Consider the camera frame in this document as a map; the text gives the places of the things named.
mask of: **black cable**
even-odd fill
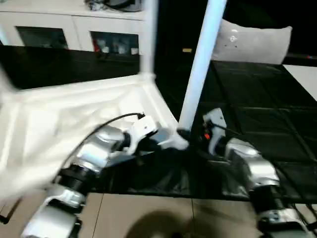
[[[119,3],[119,4],[114,4],[114,5],[110,5],[106,2],[103,2],[104,5],[106,5],[107,7],[110,7],[110,8],[113,8],[113,9],[120,9],[120,8],[124,8],[124,7],[127,7],[129,5],[131,5],[132,3],[134,2],[134,0],[126,0],[122,3]]]
[[[218,124],[215,124],[213,122],[211,122],[211,124],[213,126],[216,126],[218,128],[221,128],[225,131],[228,131],[228,132],[231,132],[233,134],[236,134],[236,135],[242,135],[240,133],[238,133],[237,131],[234,131],[234,130],[231,130],[229,128],[226,128],[224,126],[221,126],[221,125],[218,125]],[[292,179],[288,176],[288,174],[285,172],[284,169],[282,169],[279,165],[277,165],[276,163],[272,162],[270,160],[270,163],[275,167],[277,168],[283,175],[284,177],[288,180],[288,182],[291,184],[291,186],[294,188],[294,190],[298,193],[298,195],[300,196],[301,200],[304,202],[304,204],[306,205],[306,207],[310,210],[310,212],[313,214],[313,216],[315,217],[315,219],[317,220],[317,213],[315,211],[315,209],[313,208],[312,204],[305,198],[305,196],[302,194],[302,192],[299,190],[299,188],[297,187],[297,185],[292,181]],[[298,213],[299,217],[301,218],[301,220],[305,223],[305,225],[310,228],[310,227],[314,227],[312,224],[315,225],[316,222],[314,223],[311,223],[309,224],[308,221],[306,220],[305,216],[297,209],[297,207],[294,205],[293,206],[294,209],[296,210],[296,212]],[[314,230],[311,230],[311,232],[317,237],[317,232],[314,231]]]
[[[138,12],[138,11],[142,11],[141,9],[138,10],[125,10],[124,8],[128,7],[129,5],[131,5],[134,2],[134,0],[127,0],[125,2],[119,3],[119,4],[115,4],[115,5],[110,5],[106,2],[104,2],[103,4],[111,9],[111,10],[115,10],[115,11],[121,11],[121,12]]]
[[[85,143],[85,141],[94,133],[96,133],[98,130],[100,130],[102,127],[104,127],[105,125],[108,125],[112,122],[114,122],[115,120],[119,120],[121,118],[125,118],[125,117],[130,117],[130,116],[137,116],[138,119],[143,118],[145,115],[142,113],[127,113],[127,114],[123,114],[120,115],[118,117],[115,117],[111,120],[108,120],[102,124],[100,124],[99,126],[97,126],[94,130],[92,130],[92,132],[90,132],[67,156],[67,159],[65,160],[64,164],[61,166],[61,168],[64,167],[64,165],[67,163],[67,161],[69,160],[70,157],[72,157],[74,155],[74,153]]]
[[[211,123],[213,126],[218,127],[218,128],[220,128],[220,129],[223,129],[223,130],[225,130],[225,131],[228,131],[228,132],[230,132],[230,133],[232,133],[232,134],[242,135],[241,133],[239,133],[239,132],[237,132],[237,131],[235,131],[235,130],[226,128],[226,127],[224,127],[224,126],[222,126],[222,125],[215,124],[215,123],[213,123],[212,121],[211,121],[210,123]]]
[[[291,184],[291,186],[294,188],[294,190],[297,192],[297,194],[300,196],[301,200],[303,201],[303,203],[306,205],[306,207],[310,210],[310,212],[313,214],[313,216],[315,217],[315,219],[317,219],[317,213],[315,211],[315,209],[313,208],[312,204],[305,198],[305,196],[302,194],[302,192],[300,191],[300,189],[298,188],[298,186],[293,182],[293,180],[288,176],[288,174],[285,172],[284,169],[281,168],[281,166],[277,165],[276,163],[272,162],[270,160],[270,163],[273,164],[273,166],[275,168],[277,168],[283,175],[284,177],[287,179],[287,181]],[[297,214],[299,215],[299,217],[301,218],[301,220],[304,222],[304,224],[306,225],[307,228],[310,228],[310,223],[308,223],[308,221],[306,220],[305,216],[297,209],[296,205],[294,204],[293,208],[296,210]],[[317,232],[315,230],[310,230],[315,237],[317,237]]]

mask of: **white pole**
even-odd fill
[[[178,127],[191,130],[217,39],[226,0],[209,0],[185,94]]]
[[[0,26],[0,41],[5,46],[9,45],[9,42],[6,40],[6,37],[4,36],[4,32],[3,32],[2,28],[1,28],[1,26]]]
[[[142,73],[153,74],[159,4],[158,0],[146,0],[144,5],[145,20],[143,21],[144,31],[140,39],[143,47],[140,68]]]

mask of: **white cabinet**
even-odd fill
[[[0,26],[8,45],[81,49],[70,15],[0,12]]]
[[[0,40],[12,46],[137,55],[144,51],[144,16],[143,11],[90,11],[83,0],[8,0],[0,4]]]
[[[143,21],[119,18],[73,16],[82,50],[142,54]]]

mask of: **white shelf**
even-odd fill
[[[143,20],[144,12],[90,11],[84,0],[7,0],[0,3],[0,12],[46,13]]]

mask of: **orange light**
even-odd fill
[[[207,140],[210,140],[210,136],[208,134],[204,135]]]

